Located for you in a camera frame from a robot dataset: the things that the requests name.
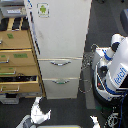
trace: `sticker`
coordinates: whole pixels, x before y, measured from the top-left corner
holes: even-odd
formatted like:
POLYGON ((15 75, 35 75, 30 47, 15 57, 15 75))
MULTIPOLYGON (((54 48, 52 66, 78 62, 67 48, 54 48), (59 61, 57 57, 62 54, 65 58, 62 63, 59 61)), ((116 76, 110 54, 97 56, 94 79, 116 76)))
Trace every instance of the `sticker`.
POLYGON ((24 53, 24 54, 13 54, 13 55, 14 55, 14 58, 28 58, 26 53, 24 53))
POLYGON ((13 39, 14 38, 11 33, 7 34, 7 36, 8 36, 9 39, 13 39))
POLYGON ((39 17, 49 17, 49 5, 47 3, 37 4, 39 17))
POLYGON ((13 68, 8 68, 9 70, 13 69, 13 68))
POLYGON ((7 10, 9 14, 20 14, 20 9, 7 10))
POLYGON ((6 56, 5 55, 1 55, 1 58, 5 58, 6 56))

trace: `cabinet drawer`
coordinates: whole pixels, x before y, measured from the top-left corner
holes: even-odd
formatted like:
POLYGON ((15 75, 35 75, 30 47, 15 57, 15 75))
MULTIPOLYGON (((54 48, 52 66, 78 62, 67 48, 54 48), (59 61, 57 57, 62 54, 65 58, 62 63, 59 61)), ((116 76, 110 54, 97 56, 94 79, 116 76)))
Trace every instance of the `cabinet drawer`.
POLYGON ((0 82, 0 93, 24 93, 39 91, 40 87, 38 77, 36 77, 36 80, 26 82, 0 82))
POLYGON ((38 61, 42 78, 80 77, 82 59, 38 61))
POLYGON ((32 50, 1 50, 0 66, 35 65, 32 50))
POLYGON ((28 32, 2 31, 0 32, 0 49, 23 49, 31 48, 28 32))
POLYGON ((36 65, 20 67, 0 67, 0 77, 7 76, 34 76, 38 75, 36 65))
POLYGON ((77 98, 79 79, 44 79, 48 99, 77 98))

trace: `label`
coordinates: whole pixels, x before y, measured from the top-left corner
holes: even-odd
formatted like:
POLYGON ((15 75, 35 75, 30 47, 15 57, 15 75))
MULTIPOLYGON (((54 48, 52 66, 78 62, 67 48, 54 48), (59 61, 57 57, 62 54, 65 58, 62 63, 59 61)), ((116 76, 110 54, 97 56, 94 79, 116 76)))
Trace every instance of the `label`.
POLYGON ((49 17, 49 5, 47 3, 39 3, 37 8, 39 17, 49 17))
POLYGON ((14 9, 14 10, 7 10, 9 14, 20 14, 20 9, 14 9))
POLYGON ((14 58, 28 58, 26 53, 23 53, 23 54, 13 54, 13 55, 14 55, 14 58))
POLYGON ((116 70, 116 73, 112 78, 112 80, 114 81, 117 87, 121 86, 127 74, 128 74, 128 71, 125 69, 125 67, 122 64, 120 64, 116 70))
POLYGON ((6 56, 5 55, 1 55, 1 58, 5 58, 6 56))
POLYGON ((11 33, 7 34, 7 36, 8 36, 9 39, 13 39, 14 38, 11 33))

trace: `black floor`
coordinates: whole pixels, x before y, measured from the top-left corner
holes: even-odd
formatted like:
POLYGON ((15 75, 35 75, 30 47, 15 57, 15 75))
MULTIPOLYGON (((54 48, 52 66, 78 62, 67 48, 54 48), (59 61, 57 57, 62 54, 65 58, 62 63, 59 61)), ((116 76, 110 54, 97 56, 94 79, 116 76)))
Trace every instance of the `black floor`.
MULTIPOLYGON (((89 22, 89 32, 87 35, 85 52, 91 52, 91 45, 97 44, 100 47, 110 46, 111 37, 115 33, 126 36, 120 23, 120 12, 128 8, 128 1, 125 0, 93 0, 91 16, 89 22)), ((80 81, 80 86, 84 87, 84 81, 80 81)), ((87 97, 78 92, 77 99, 68 100, 47 100, 40 102, 40 108, 44 113, 51 109, 51 119, 41 125, 79 125, 83 128, 92 128, 93 122, 90 116, 98 117, 101 128, 105 119, 97 109, 87 109, 87 97)), ((34 99, 20 99, 18 105, 3 105, 0 103, 0 128, 15 128, 25 115, 30 115, 34 99)))

